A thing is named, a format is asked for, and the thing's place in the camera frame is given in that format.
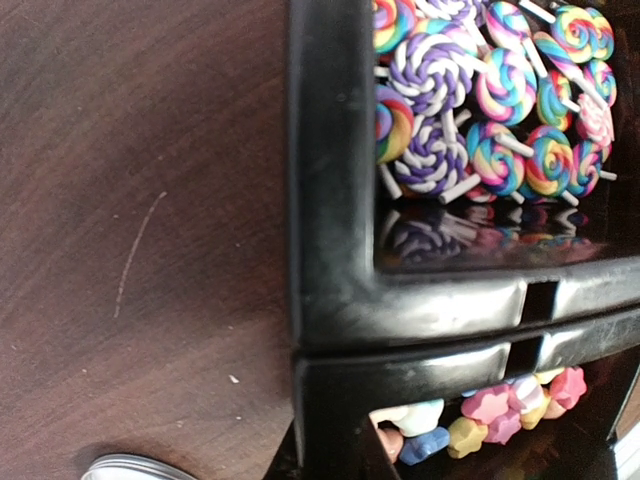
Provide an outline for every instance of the scratch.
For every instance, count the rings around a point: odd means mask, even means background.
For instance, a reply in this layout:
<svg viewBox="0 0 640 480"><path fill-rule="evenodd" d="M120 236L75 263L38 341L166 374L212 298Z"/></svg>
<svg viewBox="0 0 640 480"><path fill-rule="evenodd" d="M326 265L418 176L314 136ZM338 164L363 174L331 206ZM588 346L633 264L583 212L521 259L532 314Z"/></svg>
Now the scratch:
<svg viewBox="0 0 640 480"><path fill-rule="evenodd" d="M158 195L155 202L149 208L147 212L147 216L142 220L142 224L140 225L140 230L138 230L138 236L136 237L133 245L131 247L131 251L129 252L129 258L127 258L127 263L124 265L124 270L122 271L122 276L120 277L120 284L118 285L118 296L116 297L116 309L113 312L113 318L118 318L120 316L120 306L122 304L122 297L124 297L124 287L127 283L127 276L129 275L129 269L131 268L131 264L133 263L133 257L136 254L136 250L138 250L138 246L140 245L140 240L142 240L142 236L144 235L144 231L149 224L149 220L151 220L151 215L155 212L160 200L167 196L167 192L162 192Z"/></svg>

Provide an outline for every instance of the black plastic organizer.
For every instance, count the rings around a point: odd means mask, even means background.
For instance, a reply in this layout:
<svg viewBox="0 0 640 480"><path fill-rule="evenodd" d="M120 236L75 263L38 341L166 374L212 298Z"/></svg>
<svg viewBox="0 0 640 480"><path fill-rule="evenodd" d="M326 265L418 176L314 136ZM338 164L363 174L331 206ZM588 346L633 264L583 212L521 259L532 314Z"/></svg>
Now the black plastic organizer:
<svg viewBox="0 0 640 480"><path fill-rule="evenodd" d="M521 245L416 266L393 261L393 222L419 218L437 230L472 206L391 204L377 186L371 3L290 2L295 421L266 478L499 478L535 445L556 445L550 457L538 448L542 478L615 478L610 446L640 363L640 4L594 3L616 35L617 140L607 166L619 179L579 207L588 222L576 229L593 248ZM508 223L513 207L493 208ZM562 236L570 219L549 208L544 233ZM590 393L575 411L473 458L436 456L397 473L367 419L583 364Z"/></svg>

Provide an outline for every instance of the miniature lollipop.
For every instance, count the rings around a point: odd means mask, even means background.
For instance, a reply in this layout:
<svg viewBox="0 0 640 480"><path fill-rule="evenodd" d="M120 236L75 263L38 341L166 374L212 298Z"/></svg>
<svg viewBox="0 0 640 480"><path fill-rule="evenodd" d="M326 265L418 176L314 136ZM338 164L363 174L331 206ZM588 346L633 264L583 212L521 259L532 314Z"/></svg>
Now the miniature lollipop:
<svg viewBox="0 0 640 480"><path fill-rule="evenodd" d="M516 125L529 115L536 102L538 82L527 59L519 53L496 48L485 58L488 66L476 83L482 111L504 125Z"/></svg>
<svg viewBox="0 0 640 480"><path fill-rule="evenodd" d="M573 169L567 190L572 195L583 198L590 195L598 180L616 180L614 173L602 172L602 164L609 156L608 148L602 149L593 142L585 141L573 147Z"/></svg>
<svg viewBox="0 0 640 480"><path fill-rule="evenodd" d="M556 10L551 35L574 63L586 63L598 51L598 32L589 12L566 5Z"/></svg>
<svg viewBox="0 0 640 480"><path fill-rule="evenodd" d="M443 20L441 18L420 18L413 30L413 34L427 33L429 35L442 34L460 45L465 52L478 57L478 46L461 23Z"/></svg>
<svg viewBox="0 0 640 480"><path fill-rule="evenodd" d="M547 23L553 23L556 21L556 17L554 15L547 12L540 5L533 3L531 0L520 0L518 3L522 8L528 10L530 13L534 14L536 17L544 20Z"/></svg>
<svg viewBox="0 0 640 480"><path fill-rule="evenodd" d="M514 143L519 144L509 129L498 123L488 122L471 127L467 135L467 149L475 173L442 193L438 197L441 203L450 203L480 183L491 194L511 196L518 203L524 201L517 192L524 181L524 159L513 149L498 143L498 135L512 137Z"/></svg>
<svg viewBox="0 0 640 480"><path fill-rule="evenodd" d="M464 178L469 163L467 142L457 134L447 143L442 125L433 117L418 115L409 148L395 162L396 179L412 194L437 197Z"/></svg>
<svg viewBox="0 0 640 480"><path fill-rule="evenodd" d="M547 69L531 40L527 19L518 7L507 2L495 2L487 10L487 28L499 47L527 55L540 78L548 75Z"/></svg>
<svg viewBox="0 0 640 480"><path fill-rule="evenodd" d="M593 18L593 24L596 27L598 37L598 50L596 50L593 57L598 60L609 60L615 48L613 28L611 28L609 21L595 8L589 7L585 10L589 12L589 15Z"/></svg>
<svg viewBox="0 0 640 480"><path fill-rule="evenodd" d="M584 67L584 77L596 87L597 92L610 107L616 103L618 86L609 65L602 60L591 60Z"/></svg>
<svg viewBox="0 0 640 480"><path fill-rule="evenodd" d="M563 48L558 45L558 42L549 34L536 32L533 35L533 41L536 47L538 47L538 50L544 53L565 77L578 85L582 91L589 95L602 109L608 107L607 102L600 96L596 88L584 78L580 68L571 61L567 52L565 52Z"/></svg>
<svg viewBox="0 0 640 480"><path fill-rule="evenodd" d="M395 160L409 146L413 131L413 112L404 99L389 87L376 87L376 150L382 181L391 196L402 196L400 187L384 163Z"/></svg>
<svg viewBox="0 0 640 480"><path fill-rule="evenodd" d="M578 199L567 191L573 168L573 152L564 133L553 127L538 127L527 143L535 151L526 163L527 187L535 194L562 197L574 207L578 206Z"/></svg>
<svg viewBox="0 0 640 480"><path fill-rule="evenodd" d="M445 138L455 142L453 108L462 105L471 90L474 65L485 67L448 37L420 33L398 46L389 80L415 113L441 114Z"/></svg>
<svg viewBox="0 0 640 480"><path fill-rule="evenodd" d="M571 126L570 111L580 113L580 106L571 101L571 86L567 77L552 71L540 80L538 87L538 117L542 123L564 132Z"/></svg>
<svg viewBox="0 0 640 480"><path fill-rule="evenodd" d="M489 50L487 41L476 25L477 7L471 0L416 0L416 6L427 17L455 20L464 25L476 45L484 53Z"/></svg>
<svg viewBox="0 0 640 480"><path fill-rule="evenodd" d="M585 140L591 140L602 148L611 145L614 140L611 110L601 109L591 97L581 94L578 97L580 117L576 121L576 130Z"/></svg>
<svg viewBox="0 0 640 480"><path fill-rule="evenodd" d="M374 0L373 43L378 54L392 52L416 26L413 0Z"/></svg>

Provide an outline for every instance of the dark wood surface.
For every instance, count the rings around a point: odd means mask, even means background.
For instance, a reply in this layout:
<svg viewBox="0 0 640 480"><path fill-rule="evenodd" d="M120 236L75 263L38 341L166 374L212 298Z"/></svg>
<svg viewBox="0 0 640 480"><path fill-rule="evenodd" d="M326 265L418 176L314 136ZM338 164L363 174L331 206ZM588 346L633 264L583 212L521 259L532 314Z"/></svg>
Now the dark wood surface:
<svg viewBox="0 0 640 480"><path fill-rule="evenodd" d="M265 472L291 419L285 18L0 4L0 478L77 479L113 451Z"/></svg>

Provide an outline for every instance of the metal lid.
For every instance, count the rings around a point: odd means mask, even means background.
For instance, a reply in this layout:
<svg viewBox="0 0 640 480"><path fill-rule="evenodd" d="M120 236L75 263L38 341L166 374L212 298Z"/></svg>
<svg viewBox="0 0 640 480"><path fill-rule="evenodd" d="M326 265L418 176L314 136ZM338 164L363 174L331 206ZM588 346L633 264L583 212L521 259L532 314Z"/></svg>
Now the metal lid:
<svg viewBox="0 0 640 480"><path fill-rule="evenodd" d="M196 480L176 468L136 455L107 455L93 462L82 480Z"/></svg>

